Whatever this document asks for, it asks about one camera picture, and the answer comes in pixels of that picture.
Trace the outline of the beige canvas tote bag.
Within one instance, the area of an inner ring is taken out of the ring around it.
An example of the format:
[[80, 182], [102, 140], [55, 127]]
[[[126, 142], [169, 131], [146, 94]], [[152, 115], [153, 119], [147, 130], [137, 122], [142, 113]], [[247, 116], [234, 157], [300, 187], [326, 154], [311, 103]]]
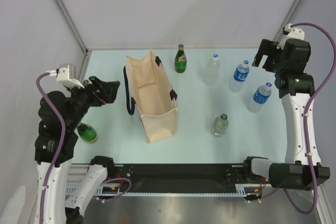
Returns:
[[160, 57], [151, 50], [143, 58], [127, 56], [123, 76], [128, 114], [138, 111], [147, 142], [174, 136], [177, 129], [177, 93]]

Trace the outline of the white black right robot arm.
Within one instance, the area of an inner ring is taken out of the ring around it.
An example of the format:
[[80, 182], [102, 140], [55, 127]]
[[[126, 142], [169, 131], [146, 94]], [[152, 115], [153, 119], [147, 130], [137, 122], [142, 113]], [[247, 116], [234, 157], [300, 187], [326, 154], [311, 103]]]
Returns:
[[269, 180], [273, 188], [313, 190], [330, 178], [330, 169], [321, 165], [313, 128], [313, 109], [307, 105], [315, 88], [313, 77], [305, 73], [311, 55], [310, 44], [300, 39], [287, 39], [284, 46], [263, 39], [253, 66], [267, 59], [263, 69], [275, 74], [275, 86], [285, 112], [287, 150], [284, 163], [267, 158], [248, 156], [242, 169], [243, 179], [254, 183], [260, 177]]

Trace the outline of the clear glass bottle green cap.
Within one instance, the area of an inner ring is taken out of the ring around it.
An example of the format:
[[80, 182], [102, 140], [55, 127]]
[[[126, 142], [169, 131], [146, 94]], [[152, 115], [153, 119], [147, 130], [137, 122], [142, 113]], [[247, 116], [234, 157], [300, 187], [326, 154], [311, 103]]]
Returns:
[[221, 114], [216, 117], [212, 125], [212, 134], [216, 137], [222, 136], [228, 128], [229, 121], [227, 114]]

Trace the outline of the green bottle front left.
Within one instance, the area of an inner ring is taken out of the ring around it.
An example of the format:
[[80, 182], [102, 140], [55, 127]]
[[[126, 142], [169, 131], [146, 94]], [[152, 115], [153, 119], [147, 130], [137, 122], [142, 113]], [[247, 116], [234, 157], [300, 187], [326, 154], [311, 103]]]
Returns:
[[77, 132], [80, 138], [87, 143], [94, 143], [98, 139], [98, 133], [88, 124], [80, 123], [77, 127]]

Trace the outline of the blue label bottle right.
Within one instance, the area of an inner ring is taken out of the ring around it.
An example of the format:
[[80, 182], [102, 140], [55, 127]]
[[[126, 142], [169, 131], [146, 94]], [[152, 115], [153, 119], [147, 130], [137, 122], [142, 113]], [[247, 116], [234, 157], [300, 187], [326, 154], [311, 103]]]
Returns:
[[270, 82], [266, 82], [264, 85], [258, 87], [247, 106], [248, 111], [251, 113], [257, 113], [260, 111], [271, 96], [271, 87], [272, 84]]

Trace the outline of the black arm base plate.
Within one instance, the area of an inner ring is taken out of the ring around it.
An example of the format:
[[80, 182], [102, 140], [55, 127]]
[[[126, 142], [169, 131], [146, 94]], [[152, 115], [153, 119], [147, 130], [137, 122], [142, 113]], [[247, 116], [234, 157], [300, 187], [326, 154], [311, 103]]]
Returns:
[[243, 164], [110, 164], [108, 178], [127, 178], [132, 192], [218, 193], [230, 185], [267, 185]]

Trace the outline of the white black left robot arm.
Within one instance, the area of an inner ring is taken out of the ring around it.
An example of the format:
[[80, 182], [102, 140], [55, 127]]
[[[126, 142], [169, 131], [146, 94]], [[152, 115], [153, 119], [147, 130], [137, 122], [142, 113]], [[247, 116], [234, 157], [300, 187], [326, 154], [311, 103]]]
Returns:
[[96, 76], [82, 88], [70, 88], [70, 97], [60, 91], [45, 93], [40, 85], [43, 73], [36, 86], [43, 96], [38, 115], [41, 118], [38, 138], [35, 142], [35, 161], [38, 169], [38, 198], [35, 223], [83, 223], [88, 203], [103, 181], [115, 178], [117, 169], [112, 158], [95, 156], [85, 178], [71, 199], [65, 198], [67, 177], [74, 148], [78, 139], [78, 125], [91, 107], [112, 104], [117, 97], [119, 81], [104, 82]]

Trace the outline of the green Perrier bottle back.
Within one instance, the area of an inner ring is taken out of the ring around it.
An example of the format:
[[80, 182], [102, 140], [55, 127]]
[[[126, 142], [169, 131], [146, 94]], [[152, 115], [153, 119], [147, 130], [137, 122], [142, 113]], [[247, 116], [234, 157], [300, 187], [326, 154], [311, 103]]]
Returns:
[[174, 59], [174, 68], [177, 73], [184, 73], [187, 66], [187, 59], [184, 52], [184, 45], [179, 44], [177, 54]]

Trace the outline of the aluminium corner post left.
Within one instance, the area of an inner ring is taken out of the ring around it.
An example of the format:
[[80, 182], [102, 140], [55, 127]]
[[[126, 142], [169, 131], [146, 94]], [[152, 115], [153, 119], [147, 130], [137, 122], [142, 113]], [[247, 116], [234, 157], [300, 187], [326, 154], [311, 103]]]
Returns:
[[53, 0], [56, 7], [58, 8], [61, 16], [63, 17], [66, 25], [68, 26], [71, 34], [73, 35], [78, 47], [80, 48], [81, 52], [86, 55], [88, 52], [88, 49], [85, 46], [85, 43], [83, 42], [83, 39], [81, 38], [79, 31], [71, 18], [63, 0]]

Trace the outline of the aluminium corner post right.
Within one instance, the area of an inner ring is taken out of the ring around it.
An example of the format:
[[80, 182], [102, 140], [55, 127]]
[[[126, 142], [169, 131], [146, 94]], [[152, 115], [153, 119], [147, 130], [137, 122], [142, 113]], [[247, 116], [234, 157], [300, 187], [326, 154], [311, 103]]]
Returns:
[[302, 0], [293, 0], [292, 4], [290, 5], [290, 8], [288, 9], [281, 25], [279, 26], [275, 36], [273, 37], [273, 41], [279, 41], [279, 39], [282, 36], [282, 28], [290, 23], [291, 19], [293, 18], [293, 16], [295, 15], [297, 9], [300, 7]]

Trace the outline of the blue label water bottle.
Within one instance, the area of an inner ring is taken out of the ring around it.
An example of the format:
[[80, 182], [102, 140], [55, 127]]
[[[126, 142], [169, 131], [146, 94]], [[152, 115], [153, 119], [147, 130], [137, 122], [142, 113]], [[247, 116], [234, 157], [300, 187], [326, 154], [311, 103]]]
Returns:
[[229, 88], [232, 92], [239, 92], [249, 74], [249, 61], [244, 60], [241, 64], [236, 67], [233, 77], [231, 78]]

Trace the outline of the clear unlabelled plastic water bottle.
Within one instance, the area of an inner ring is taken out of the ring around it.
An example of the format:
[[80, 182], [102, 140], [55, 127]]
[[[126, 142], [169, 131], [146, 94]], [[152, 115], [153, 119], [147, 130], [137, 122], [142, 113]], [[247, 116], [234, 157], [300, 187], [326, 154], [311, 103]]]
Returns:
[[219, 55], [213, 54], [207, 61], [204, 70], [204, 83], [208, 86], [212, 86], [216, 83], [219, 75], [220, 61]]

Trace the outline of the aluminium corner post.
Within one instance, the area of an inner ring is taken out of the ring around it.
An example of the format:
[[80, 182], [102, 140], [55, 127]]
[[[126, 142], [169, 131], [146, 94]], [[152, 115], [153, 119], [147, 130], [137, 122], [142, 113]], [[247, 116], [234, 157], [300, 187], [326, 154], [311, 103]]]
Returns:
[[58, 8], [61, 16], [63, 17], [66, 25], [68, 26], [71, 34], [73, 35], [78, 47], [80, 48], [81, 52], [86, 55], [88, 52], [88, 49], [85, 46], [85, 43], [83, 42], [83, 39], [81, 38], [79, 31], [71, 18], [63, 0], [53, 0], [56, 7]]
[[302, 0], [293, 0], [292, 4], [290, 5], [290, 8], [288, 9], [281, 25], [279, 26], [275, 36], [273, 37], [273, 41], [279, 41], [279, 39], [282, 36], [282, 28], [290, 23], [291, 19], [293, 18], [293, 16], [295, 15], [297, 9], [300, 7]]

